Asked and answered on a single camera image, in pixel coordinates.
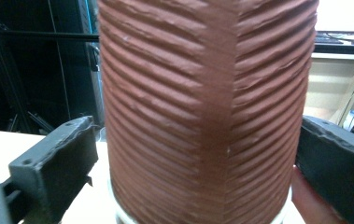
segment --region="herringbone pattern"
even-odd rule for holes
[[[111,177],[128,214],[274,218],[290,184],[316,3],[99,2]]]

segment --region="finger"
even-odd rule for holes
[[[293,167],[292,201],[307,224],[346,223],[309,186],[297,167]]]

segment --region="white table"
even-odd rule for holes
[[[44,136],[0,132],[0,182],[9,177],[8,164],[28,150]],[[97,142],[98,162],[92,168],[93,187],[85,185],[63,217],[63,224],[116,224],[115,206],[108,192],[109,164],[106,143]],[[304,223],[294,206],[284,224]]]

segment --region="computer monitor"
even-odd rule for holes
[[[319,0],[317,13],[318,32],[354,34],[354,1]]]

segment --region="keyboard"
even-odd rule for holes
[[[316,44],[343,44],[343,42],[338,39],[333,39],[325,36],[316,36],[315,43]]]

